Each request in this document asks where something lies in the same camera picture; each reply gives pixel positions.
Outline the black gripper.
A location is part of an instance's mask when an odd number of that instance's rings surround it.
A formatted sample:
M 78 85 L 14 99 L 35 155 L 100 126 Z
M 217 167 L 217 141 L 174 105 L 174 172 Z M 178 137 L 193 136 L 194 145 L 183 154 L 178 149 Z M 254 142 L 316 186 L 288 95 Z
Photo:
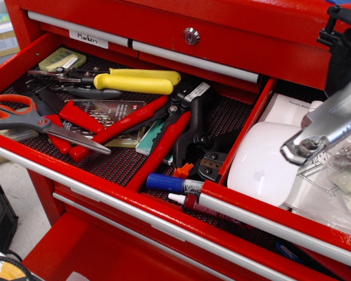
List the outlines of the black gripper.
M 331 54 L 325 82 L 325 93 L 330 97 L 351 82 L 351 9 L 335 5 L 327 14 L 329 19 L 317 42 Z

